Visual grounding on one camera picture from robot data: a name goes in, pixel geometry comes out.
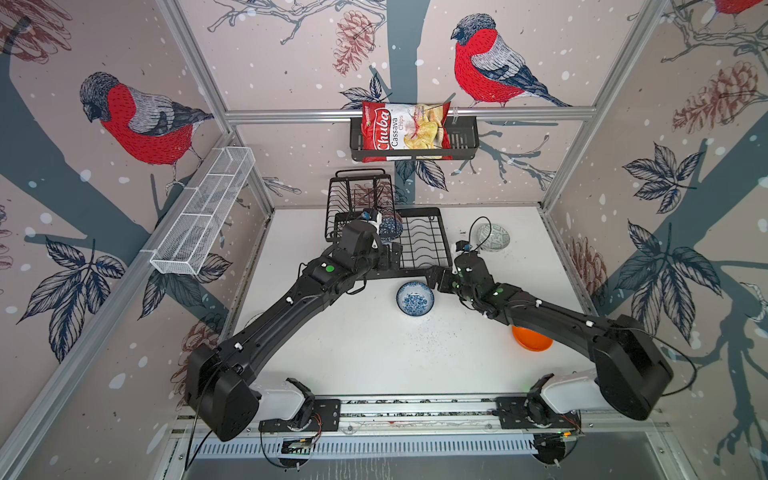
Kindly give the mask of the blue floral ceramic bowl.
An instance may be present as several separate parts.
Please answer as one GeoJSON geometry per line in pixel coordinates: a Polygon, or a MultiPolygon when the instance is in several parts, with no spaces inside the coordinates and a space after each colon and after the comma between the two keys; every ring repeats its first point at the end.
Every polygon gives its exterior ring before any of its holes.
{"type": "Polygon", "coordinates": [[[396,303],[402,313],[410,317],[421,317],[432,310],[434,293],[425,283],[410,281],[398,289],[396,303]]]}

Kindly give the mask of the blue triangle patterned bowl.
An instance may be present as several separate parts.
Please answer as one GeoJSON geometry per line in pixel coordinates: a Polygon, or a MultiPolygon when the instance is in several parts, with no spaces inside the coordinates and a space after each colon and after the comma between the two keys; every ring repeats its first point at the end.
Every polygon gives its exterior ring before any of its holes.
{"type": "Polygon", "coordinates": [[[402,232],[402,223],[397,217],[383,217],[379,232],[383,241],[394,241],[402,235],[402,232]]]}

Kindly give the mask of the black wire dish rack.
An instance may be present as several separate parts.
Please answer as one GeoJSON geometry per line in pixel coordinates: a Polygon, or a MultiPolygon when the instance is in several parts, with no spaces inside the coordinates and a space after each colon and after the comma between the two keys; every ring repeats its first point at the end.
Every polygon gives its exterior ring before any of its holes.
{"type": "Polygon", "coordinates": [[[339,170],[329,180],[325,239],[336,240],[344,225],[361,218],[367,209],[382,215],[383,242],[401,246],[399,268],[381,273],[381,278],[418,277],[432,267],[452,267],[441,211],[397,206],[395,182],[382,168],[339,170]]]}

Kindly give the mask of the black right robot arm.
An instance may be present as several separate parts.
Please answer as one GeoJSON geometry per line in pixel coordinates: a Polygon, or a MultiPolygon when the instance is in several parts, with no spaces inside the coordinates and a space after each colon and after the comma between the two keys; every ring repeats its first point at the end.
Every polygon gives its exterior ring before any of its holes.
{"type": "Polygon", "coordinates": [[[652,336],[634,318],[610,321],[577,313],[497,282],[476,252],[460,254],[454,268],[429,268],[426,279],[430,288],[458,296],[489,319],[531,330],[588,358],[602,397],[628,418],[647,419],[673,379],[652,336]]]}

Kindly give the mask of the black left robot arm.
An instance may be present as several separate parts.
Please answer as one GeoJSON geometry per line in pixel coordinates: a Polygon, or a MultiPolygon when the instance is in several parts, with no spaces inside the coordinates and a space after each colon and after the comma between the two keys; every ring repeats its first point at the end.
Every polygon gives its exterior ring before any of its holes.
{"type": "Polygon", "coordinates": [[[255,419],[261,394],[251,384],[271,357],[308,320],[350,293],[378,268],[386,246],[373,224],[353,220],[340,239],[309,261],[295,283],[249,326],[188,357],[185,400],[222,441],[242,433],[255,419]]]}

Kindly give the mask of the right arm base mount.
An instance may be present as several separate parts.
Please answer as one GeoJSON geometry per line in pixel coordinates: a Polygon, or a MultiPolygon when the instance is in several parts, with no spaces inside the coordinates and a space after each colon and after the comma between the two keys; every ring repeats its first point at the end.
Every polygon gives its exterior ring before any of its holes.
{"type": "Polygon", "coordinates": [[[526,396],[497,397],[492,414],[499,419],[503,430],[581,428],[581,416],[578,413],[559,414],[542,401],[531,400],[526,396]]]}

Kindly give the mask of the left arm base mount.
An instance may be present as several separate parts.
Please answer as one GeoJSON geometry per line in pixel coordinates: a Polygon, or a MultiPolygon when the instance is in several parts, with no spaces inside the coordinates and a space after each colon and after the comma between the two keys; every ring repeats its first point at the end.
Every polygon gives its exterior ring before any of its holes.
{"type": "Polygon", "coordinates": [[[339,399],[307,400],[289,420],[261,421],[261,433],[326,433],[339,428],[341,401],[339,399]]]}

